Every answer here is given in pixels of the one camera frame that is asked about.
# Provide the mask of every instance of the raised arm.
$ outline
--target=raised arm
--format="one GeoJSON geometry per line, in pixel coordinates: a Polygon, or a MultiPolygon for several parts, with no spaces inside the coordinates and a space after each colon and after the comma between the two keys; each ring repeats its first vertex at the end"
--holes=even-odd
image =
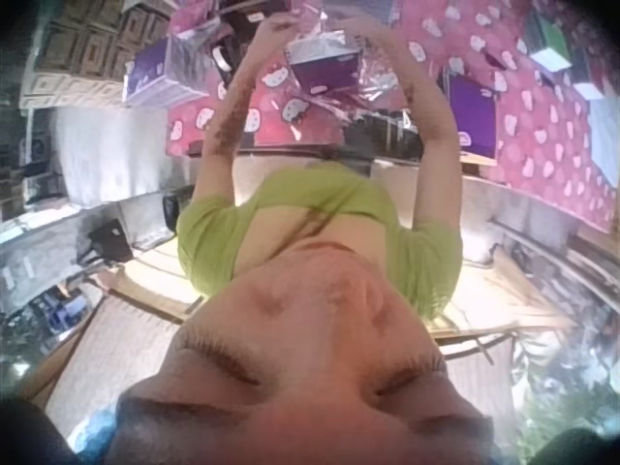
{"type": "Polygon", "coordinates": [[[414,60],[405,42],[376,19],[340,10],[336,22],[352,34],[370,39],[389,57],[424,144],[418,173],[414,227],[428,220],[453,228],[460,224],[462,168],[456,122],[441,89],[414,60]]]}
{"type": "Polygon", "coordinates": [[[221,196],[234,203],[233,162],[241,142],[256,77],[263,64],[297,33],[297,18],[265,19],[229,86],[226,98],[204,132],[201,167],[193,201],[221,196]]]}

